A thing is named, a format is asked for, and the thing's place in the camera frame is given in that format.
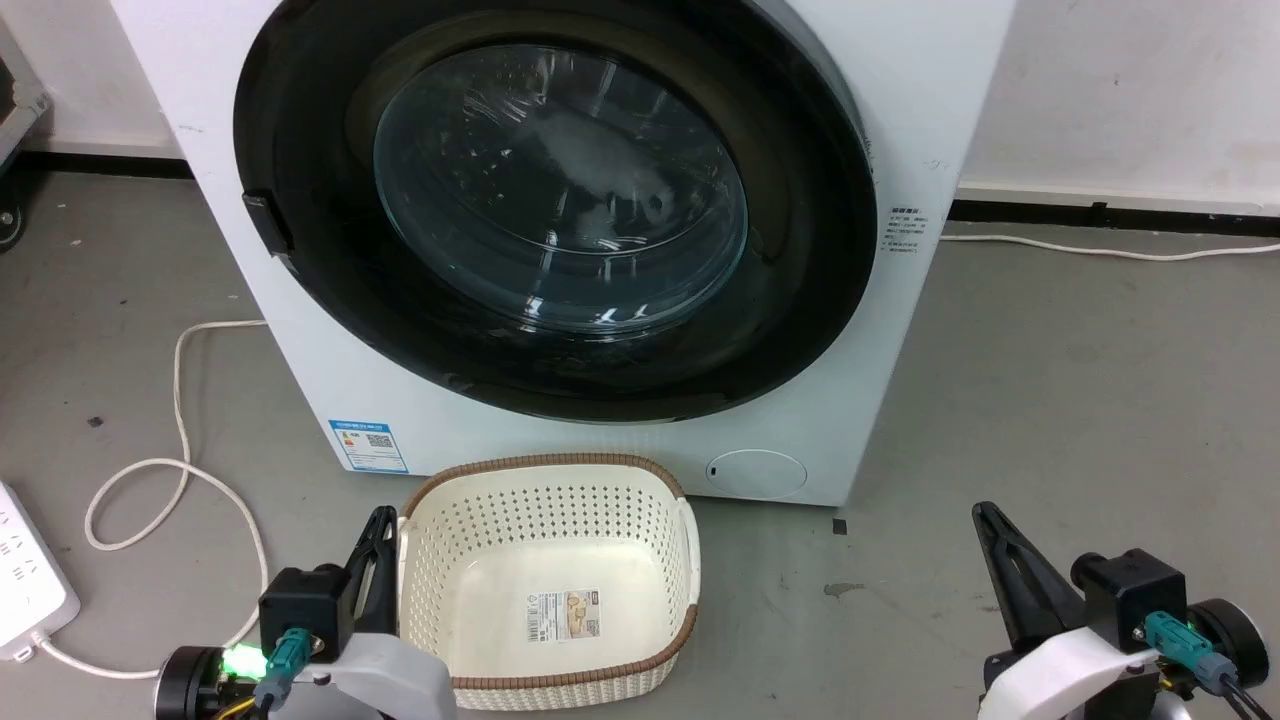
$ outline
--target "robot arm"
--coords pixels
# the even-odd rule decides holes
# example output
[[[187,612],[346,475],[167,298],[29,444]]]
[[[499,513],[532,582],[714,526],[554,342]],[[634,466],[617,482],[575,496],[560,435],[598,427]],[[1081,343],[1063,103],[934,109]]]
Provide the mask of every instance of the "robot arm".
[[[1183,574],[1142,550],[1082,555],[1082,600],[995,503],[973,519],[1011,646],[987,659],[979,720],[1174,720],[1197,689],[1253,703],[1270,661],[1230,602],[1188,605]]]
[[[375,510],[344,568],[276,574],[259,598],[262,647],[274,648],[265,666],[178,648],[160,671],[156,720],[454,720],[448,667],[397,637],[396,520]]]

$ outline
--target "white basket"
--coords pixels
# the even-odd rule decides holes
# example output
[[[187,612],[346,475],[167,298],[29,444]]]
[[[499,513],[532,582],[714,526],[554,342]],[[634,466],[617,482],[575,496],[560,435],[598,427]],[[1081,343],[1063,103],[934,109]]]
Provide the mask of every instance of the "white basket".
[[[444,660],[462,707],[552,710],[644,694],[694,629],[698,525],[680,484],[652,460],[462,465],[431,478],[403,515],[401,637]],[[577,611],[572,628],[566,603]],[[573,637],[556,637],[566,630]]]

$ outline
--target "black door rim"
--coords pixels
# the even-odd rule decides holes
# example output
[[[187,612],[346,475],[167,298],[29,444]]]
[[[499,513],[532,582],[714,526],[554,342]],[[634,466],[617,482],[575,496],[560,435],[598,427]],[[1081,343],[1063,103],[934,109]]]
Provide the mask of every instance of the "black door rim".
[[[353,334],[477,401],[634,423],[759,397],[808,368],[847,325],[876,252],[874,190],[856,118],[805,54],[746,5],[692,5],[285,3],[251,49],[236,100],[236,152],[255,224]],[[397,249],[387,218],[367,209],[376,119],[425,67],[504,44],[589,51],[652,73],[703,113],[732,154],[748,199],[751,268],[718,292],[716,307],[699,310],[684,337],[666,341],[678,351],[640,338],[628,341],[630,365],[614,365],[626,373],[609,370],[616,360],[603,350],[586,351],[576,366],[575,338],[540,337],[535,347],[493,337],[494,320],[466,297],[411,287],[422,284],[421,269]],[[460,329],[477,323],[490,337]],[[609,357],[599,370],[598,357]]]

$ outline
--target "basket rim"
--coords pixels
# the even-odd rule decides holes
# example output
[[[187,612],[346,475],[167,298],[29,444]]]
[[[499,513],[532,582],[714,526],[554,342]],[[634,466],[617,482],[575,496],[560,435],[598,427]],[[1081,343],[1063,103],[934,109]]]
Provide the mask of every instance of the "basket rim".
[[[521,455],[516,457],[467,462],[466,465],[454,465],[453,468],[440,470],[435,475],[431,475],[431,479],[424,483],[422,487],[410,496],[410,498],[404,502],[404,509],[401,511],[401,515],[411,518],[413,515],[413,510],[416,510],[419,503],[422,502],[422,498],[426,497],[426,493],[439,488],[449,480],[456,480],[467,475],[492,473],[495,470],[544,468],[549,465],[623,465],[628,468],[639,468],[657,475],[658,479],[667,486],[667,489],[671,491],[671,495],[676,500],[682,500],[685,497],[685,491],[680,487],[680,482],[676,480],[676,477],[672,475],[666,468],[653,460],[649,460],[648,457],[627,455],[623,452],[553,452],[547,455]],[[577,685],[581,683],[595,683],[599,680],[613,680],[627,675],[649,673],[673,659],[681,648],[685,647],[685,643],[689,642],[689,637],[694,632],[694,621],[696,619],[698,603],[692,602],[685,610],[685,621],[676,632],[676,637],[657,653],[636,662],[612,665],[599,670],[559,673],[557,675],[525,675],[515,678],[458,676],[452,678],[453,688],[460,691],[525,691],[561,685]]]

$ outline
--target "concrete floor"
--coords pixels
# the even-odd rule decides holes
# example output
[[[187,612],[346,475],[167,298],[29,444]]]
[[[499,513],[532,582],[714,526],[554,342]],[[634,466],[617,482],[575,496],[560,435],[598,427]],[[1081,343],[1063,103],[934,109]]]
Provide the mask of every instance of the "concrete floor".
[[[214,644],[256,598],[243,521],[193,483],[140,546],[81,530],[118,468],[179,454],[169,373],[191,324],[257,315],[191,182],[61,174],[0,256],[0,477],[83,610],[59,646],[122,669]],[[966,228],[952,228],[965,231]],[[1242,238],[991,228],[1181,251]],[[1007,647],[969,507],[995,500],[1060,568],[1140,546],[1280,626],[1280,256],[1185,264],[1011,246],[940,251],[850,507],[696,501],[703,610],[644,698],[545,717],[966,717]],[[347,556],[371,507],[417,480],[346,474],[264,329],[197,338],[186,373],[196,462],[241,489],[271,566]],[[99,416],[101,427],[87,420]],[[113,496],[119,539],[169,497],[157,470]],[[847,583],[847,592],[824,592]],[[1258,696],[1280,710],[1280,683]],[[37,656],[0,667],[12,717],[147,717],[151,684]],[[1198,717],[1229,717],[1213,698]]]

